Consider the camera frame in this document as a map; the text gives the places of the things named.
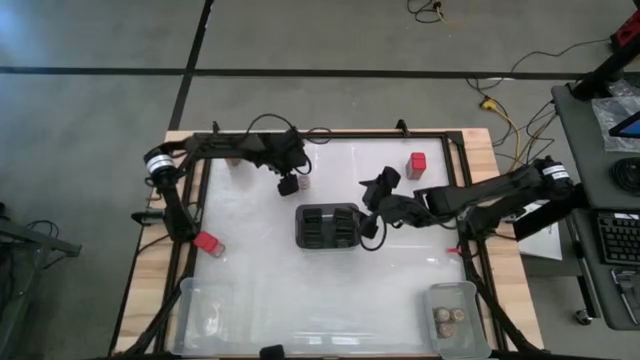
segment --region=wooden table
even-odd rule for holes
[[[461,131],[463,133],[469,169],[474,183],[499,175],[495,155],[491,146],[491,138],[487,129],[448,130]],[[412,131],[442,132],[443,129],[414,129]],[[192,131],[169,131],[165,140],[181,140],[190,136],[192,133]],[[454,168],[456,169],[456,178],[462,179],[459,157],[456,154],[455,147],[452,146],[451,149],[454,158]],[[196,169],[194,178],[199,180],[201,173],[202,168],[200,165],[200,167]],[[199,181],[194,181],[191,201],[196,200],[199,185]],[[154,208],[164,208],[164,203],[161,200],[152,201],[150,206]],[[512,231],[511,227],[506,225],[502,225],[499,229],[500,233],[506,235],[512,234]],[[144,246],[163,235],[166,235],[164,225],[146,227],[142,232],[140,246]],[[131,346],[159,309],[166,282],[171,244],[169,240],[160,242],[149,247],[138,256],[133,269],[114,351],[122,351]],[[522,266],[518,244],[513,240],[493,237],[487,240],[487,250],[500,305],[526,338],[532,344],[542,348],[542,337],[531,301],[531,294]],[[183,251],[182,259],[185,258],[186,251]],[[180,266],[179,274],[182,272],[182,265]],[[481,272],[478,263],[476,263],[476,268]],[[487,332],[487,340],[492,347],[496,348],[491,315],[484,304],[482,304],[482,315]],[[177,311],[174,309],[169,321],[168,339],[173,339],[173,331],[175,330],[173,323],[176,316]]]

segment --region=keyboard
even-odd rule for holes
[[[596,214],[602,261],[611,265],[640,266],[640,220],[621,219],[613,213]]]

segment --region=clear plastic bin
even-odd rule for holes
[[[476,286],[468,281],[435,284],[425,296],[429,336],[433,350],[443,359],[486,359],[491,354],[480,323],[480,315],[475,301]],[[438,309],[459,309],[464,313],[461,321],[437,319]],[[439,326],[449,326],[449,337],[443,336]]]

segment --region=computer monitor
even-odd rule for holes
[[[640,139],[640,111],[609,129],[609,135]]]

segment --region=gray floor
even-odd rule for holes
[[[404,1],[217,0],[198,67],[508,71],[529,51],[605,38],[633,10],[623,0],[497,2],[444,2],[458,23],[449,27],[415,23]],[[0,66],[184,67],[203,4],[0,0]],[[586,71],[607,55],[598,44],[530,58],[521,70]],[[505,81],[490,94],[524,125],[558,83]],[[16,221],[51,219],[84,245],[81,257],[47,271],[24,352],[80,359],[107,351],[139,234],[129,214],[148,195],[141,158],[162,140],[179,85],[180,77],[0,75],[0,199]],[[199,77],[180,128],[217,120],[243,129],[276,112],[301,128],[388,128],[403,118],[412,127],[488,127],[498,139],[506,125],[478,109],[481,99],[463,80]],[[546,135],[556,142],[545,153],[577,177],[558,121]],[[513,148],[511,137],[497,151]],[[501,171],[510,165],[498,162]],[[548,349],[638,353],[639,334],[571,321],[582,307],[572,280],[534,278],[531,292]]]

